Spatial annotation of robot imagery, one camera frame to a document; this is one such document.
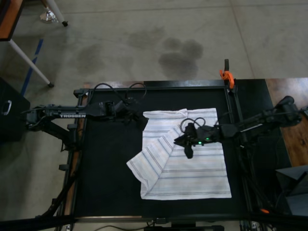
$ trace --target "wet stain on floor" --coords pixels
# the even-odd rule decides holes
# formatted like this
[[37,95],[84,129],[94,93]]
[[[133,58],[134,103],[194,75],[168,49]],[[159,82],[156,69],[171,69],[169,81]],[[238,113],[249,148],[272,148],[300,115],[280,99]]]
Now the wet stain on floor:
[[164,75],[169,79],[194,79],[198,73],[197,60],[203,55],[203,46],[195,40],[182,43],[177,38],[168,38],[163,45],[166,50],[172,50],[158,59]]

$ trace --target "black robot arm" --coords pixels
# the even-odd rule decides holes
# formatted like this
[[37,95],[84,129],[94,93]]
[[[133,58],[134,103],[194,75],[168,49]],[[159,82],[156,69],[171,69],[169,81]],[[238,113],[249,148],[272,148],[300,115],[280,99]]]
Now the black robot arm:
[[193,157],[192,146],[222,142],[241,133],[249,133],[249,139],[252,140],[277,127],[289,127],[300,123],[302,119],[300,112],[294,104],[294,99],[286,96],[273,109],[262,111],[241,123],[213,127],[204,125],[198,129],[195,128],[194,123],[189,123],[184,135],[176,138],[174,143],[184,147],[185,154],[190,159]]
[[148,119],[141,112],[133,109],[137,103],[133,98],[119,101],[91,103],[86,106],[61,106],[48,104],[28,110],[26,113],[26,128],[30,131],[44,131],[63,141],[64,150],[78,149],[77,125],[69,124],[64,129],[52,120],[57,118],[87,118],[96,121],[117,121],[128,124],[136,121],[137,128],[144,130]]

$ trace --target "black cable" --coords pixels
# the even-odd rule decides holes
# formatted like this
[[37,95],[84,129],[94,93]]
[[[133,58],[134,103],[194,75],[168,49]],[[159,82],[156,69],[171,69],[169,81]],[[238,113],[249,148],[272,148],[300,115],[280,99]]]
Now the black cable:
[[274,229],[271,227],[271,226],[269,226],[269,225],[266,225],[268,228],[270,228],[270,230],[272,230],[272,231],[274,231]]
[[278,149],[278,144],[279,144],[279,142],[281,141],[281,139],[282,139],[282,136],[280,136],[280,137],[278,138],[277,143],[276,143],[276,145],[275,145],[275,156],[276,156],[276,166],[275,166],[275,169],[278,168],[279,155],[278,155],[277,149]]
[[39,108],[29,109],[29,110],[26,110],[26,111],[21,112],[20,114],[24,114],[24,113],[32,112],[32,111],[38,111],[38,110],[45,110],[45,107],[39,107]]
[[112,227],[112,228],[115,228],[115,229],[118,229],[118,230],[123,230],[123,231],[137,231],[137,230],[143,230],[143,229],[147,228],[148,226],[142,227],[142,228],[137,228],[137,229],[124,229],[124,228],[120,228],[120,227],[113,226],[113,225],[106,225],[106,226],[100,227],[98,229],[95,229],[94,231],[98,231],[98,230],[105,229],[105,228],[108,228],[108,227]]
[[226,116],[226,115],[228,115],[228,114],[231,114],[231,113],[232,113],[232,112],[225,112],[225,113],[222,114],[220,117],[218,117],[218,119],[217,119],[216,123],[214,124],[214,126],[217,125],[217,123],[218,123],[224,116]]
[[125,99],[126,99],[126,100],[128,99],[128,97],[127,97],[128,92],[131,90],[132,87],[134,87],[134,86],[136,86],[136,85],[142,85],[143,88],[144,88],[144,94],[143,94],[143,96],[141,96],[141,98],[140,98],[138,101],[142,100],[142,99],[145,97],[146,92],[147,92],[146,86],[145,86],[143,83],[134,83],[134,84],[130,85],[129,88],[127,88],[127,90],[126,90],[126,92],[125,92]]
[[89,98],[89,100],[88,100],[88,102],[87,102],[87,104],[85,105],[84,108],[86,108],[86,107],[91,103],[91,100],[92,100],[92,98],[93,98],[93,95],[94,95],[96,89],[97,89],[99,86],[101,86],[101,85],[105,85],[105,86],[109,87],[109,88],[117,95],[117,97],[118,97],[121,101],[123,101],[124,103],[128,104],[128,102],[119,94],[119,92],[117,92],[117,91],[116,91],[113,87],[111,87],[109,84],[107,84],[107,83],[99,83],[99,84],[97,84],[97,85],[93,88],[92,95],[91,95],[91,97]]
[[37,123],[35,123],[34,125],[30,126],[29,128],[32,129],[35,126],[37,126],[47,115],[44,115]]
[[201,127],[201,125],[200,125],[199,123],[197,123],[197,122],[196,122],[198,119],[201,119],[201,120],[203,120],[203,121],[204,121],[204,123],[203,123],[203,125],[202,125],[202,126],[204,126],[204,125],[206,124],[205,119],[204,119],[204,118],[202,118],[202,117],[198,117],[198,118],[196,118],[195,120],[190,119],[190,118],[186,118],[186,119],[182,120],[182,122],[181,122],[181,124],[180,124],[180,129],[181,129],[181,132],[183,132],[183,133],[184,133],[184,131],[183,131],[183,129],[182,129],[182,126],[183,126],[183,123],[184,123],[185,121],[187,121],[187,120],[190,120],[190,121],[192,121],[192,122],[193,122],[193,124],[197,124],[199,127]]

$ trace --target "striped towel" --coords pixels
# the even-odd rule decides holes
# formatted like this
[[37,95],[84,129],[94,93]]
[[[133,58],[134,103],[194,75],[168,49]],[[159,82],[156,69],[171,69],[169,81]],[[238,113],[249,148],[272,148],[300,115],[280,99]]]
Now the striped towel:
[[213,126],[217,121],[215,108],[152,111],[143,115],[149,121],[143,131],[142,151],[127,162],[141,182],[142,199],[231,198],[221,143],[193,147],[192,159],[186,157],[183,147],[173,143],[182,135],[183,119],[202,117]]

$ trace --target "white chair leg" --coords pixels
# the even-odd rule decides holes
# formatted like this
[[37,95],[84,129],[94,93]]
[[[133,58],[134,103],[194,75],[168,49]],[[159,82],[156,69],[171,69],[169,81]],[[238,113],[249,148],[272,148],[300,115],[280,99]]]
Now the white chair leg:
[[51,8],[52,12],[56,15],[58,21],[62,23],[64,26],[68,26],[67,21],[64,20],[64,17],[61,11],[59,10],[58,5],[55,3],[55,1],[54,0],[46,0],[46,1],[49,7]]
[[49,87],[54,85],[44,76],[44,74],[34,65],[34,63],[26,56],[26,54],[17,46],[17,44],[11,39],[9,44],[13,49],[30,65],[30,67],[48,84]]

